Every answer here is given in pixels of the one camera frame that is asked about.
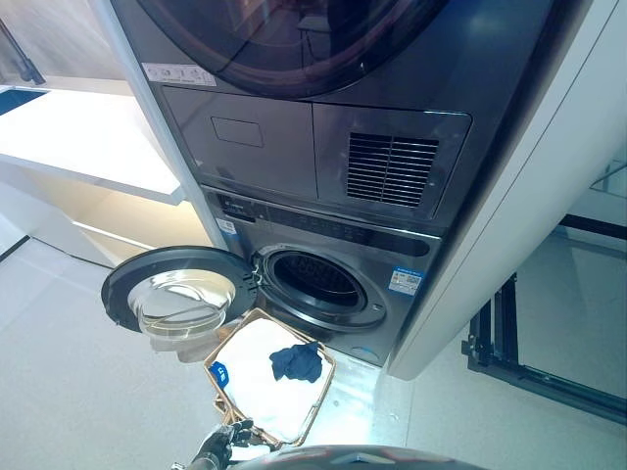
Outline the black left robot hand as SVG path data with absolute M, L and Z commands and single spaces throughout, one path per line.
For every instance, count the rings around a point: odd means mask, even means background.
M 232 447 L 247 447 L 253 435 L 254 421 L 244 419 L 232 424 L 219 425 L 200 446 L 200 453 L 227 455 Z

